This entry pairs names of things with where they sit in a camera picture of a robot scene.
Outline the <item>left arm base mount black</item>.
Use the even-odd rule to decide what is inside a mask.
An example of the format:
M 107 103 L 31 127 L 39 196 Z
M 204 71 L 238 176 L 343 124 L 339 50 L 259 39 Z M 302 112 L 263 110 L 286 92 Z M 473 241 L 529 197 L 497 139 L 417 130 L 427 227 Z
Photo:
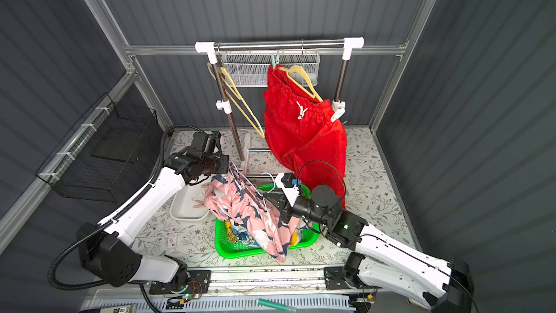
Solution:
M 210 270 L 179 271 L 168 283 L 155 282 L 149 288 L 151 295 L 206 294 L 211 282 Z

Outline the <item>blue yellow white printed shorts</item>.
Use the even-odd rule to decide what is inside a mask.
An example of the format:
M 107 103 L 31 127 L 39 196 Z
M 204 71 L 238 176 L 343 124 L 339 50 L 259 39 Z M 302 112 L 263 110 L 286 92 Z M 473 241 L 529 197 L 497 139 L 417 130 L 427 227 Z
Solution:
M 243 244 L 251 248 L 259 248 L 256 240 L 250 235 L 248 230 L 232 220 L 225 222 L 225 232 L 227 240 L 232 244 Z

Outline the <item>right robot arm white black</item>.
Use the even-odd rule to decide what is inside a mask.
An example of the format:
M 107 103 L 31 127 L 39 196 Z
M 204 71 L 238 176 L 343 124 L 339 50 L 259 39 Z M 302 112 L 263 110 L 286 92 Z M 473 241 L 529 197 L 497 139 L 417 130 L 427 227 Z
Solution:
M 352 288 L 375 287 L 415 301 L 430 312 L 477 312 L 470 267 L 424 254 L 389 237 L 342 206 L 341 198 L 326 185 L 304 197 L 296 187 L 272 192 L 268 201 L 280 219 L 294 217 L 316 223 L 325 239 L 349 249 L 343 277 Z

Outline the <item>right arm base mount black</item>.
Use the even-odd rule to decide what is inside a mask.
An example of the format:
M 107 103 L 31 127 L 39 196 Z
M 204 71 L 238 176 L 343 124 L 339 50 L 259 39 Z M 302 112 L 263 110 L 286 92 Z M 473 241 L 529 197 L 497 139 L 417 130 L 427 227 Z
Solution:
M 346 277 L 341 266 L 325 267 L 323 272 L 325 286 L 329 291 L 361 288 L 360 283 L 349 280 Z

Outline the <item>pink navy patterned shorts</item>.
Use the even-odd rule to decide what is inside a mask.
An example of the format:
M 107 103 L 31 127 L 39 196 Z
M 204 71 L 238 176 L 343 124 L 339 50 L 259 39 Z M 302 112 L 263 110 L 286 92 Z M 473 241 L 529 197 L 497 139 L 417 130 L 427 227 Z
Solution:
M 207 184 L 204 205 L 222 222 L 237 223 L 270 257 L 284 263 L 300 219 L 282 222 L 278 209 L 265 199 L 233 163 Z

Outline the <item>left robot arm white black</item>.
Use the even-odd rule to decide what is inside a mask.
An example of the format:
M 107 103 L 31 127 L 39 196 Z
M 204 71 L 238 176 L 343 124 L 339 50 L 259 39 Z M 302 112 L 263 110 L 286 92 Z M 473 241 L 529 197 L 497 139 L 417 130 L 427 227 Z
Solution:
M 226 174 L 229 159 L 225 154 L 171 154 L 162 164 L 156 180 L 144 185 L 146 193 L 137 191 L 98 225 L 86 223 L 78 230 L 81 238 L 111 223 L 78 246 L 82 268 L 114 287 L 133 281 L 154 281 L 167 283 L 175 291 L 184 289 L 190 281 L 185 263 L 170 256 L 141 255 L 133 251 L 131 245 L 162 204 L 202 175 L 208 178 Z

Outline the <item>light blue wire hanger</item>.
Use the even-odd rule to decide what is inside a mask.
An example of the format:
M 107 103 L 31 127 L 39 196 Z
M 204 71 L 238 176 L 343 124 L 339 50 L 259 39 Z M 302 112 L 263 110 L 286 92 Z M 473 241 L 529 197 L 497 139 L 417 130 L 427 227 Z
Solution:
M 229 163 L 229 171 L 239 183 L 240 188 L 255 201 L 256 205 L 262 207 L 265 212 L 269 211 L 266 195 L 275 190 L 275 177 L 268 172 L 264 172 L 261 175 L 244 173 L 233 161 Z

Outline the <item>yellow hanger of printed shorts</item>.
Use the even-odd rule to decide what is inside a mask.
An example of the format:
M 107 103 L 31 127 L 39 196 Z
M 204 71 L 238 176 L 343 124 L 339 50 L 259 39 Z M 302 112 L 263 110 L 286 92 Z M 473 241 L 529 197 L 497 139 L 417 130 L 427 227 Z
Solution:
M 234 104 L 237 110 L 239 110 L 242 116 L 248 121 L 253 130 L 255 130 L 256 133 L 264 139 L 265 133 L 259 119 L 253 113 L 253 110 L 249 107 L 247 101 L 243 98 L 243 95 L 240 93 L 229 72 L 227 72 L 224 67 L 218 66 L 218 58 L 216 49 L 214 48 L 214 42 L 206 43 L 205 54 L 209 60 L 207 67 L 212 78 L 220 83 L 224 82 L 224 95 L 227 99 L 217 101 L 217 109 L 223 110 L 225 114 L 232 114 L 232 104 Z

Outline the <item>red shorts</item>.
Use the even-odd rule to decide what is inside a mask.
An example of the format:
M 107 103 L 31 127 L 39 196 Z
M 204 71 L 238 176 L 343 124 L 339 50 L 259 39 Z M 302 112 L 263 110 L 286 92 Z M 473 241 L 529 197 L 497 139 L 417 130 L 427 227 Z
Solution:
M 268 69 L 267 90 L 263 92 L 268 147 L 302 184 L 311 189 L 328 185 L 341 198 L 344 207 L 346 130 L 339 120 L 331 122 L 334 111 L 329 101 L 311 99 L 280 67 Z

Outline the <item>pink clothespin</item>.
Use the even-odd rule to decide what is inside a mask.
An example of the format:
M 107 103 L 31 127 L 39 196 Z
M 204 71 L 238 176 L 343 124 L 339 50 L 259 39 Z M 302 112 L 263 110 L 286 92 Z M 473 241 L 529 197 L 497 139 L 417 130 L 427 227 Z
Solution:
M 198 199 L 193 200 L 193 208 L 194 209 L 199 209 L 199 208 L 204 208 L 204 207 L 205 207 L 205 204 L 204 204 L 203 201 L 198 200 Z

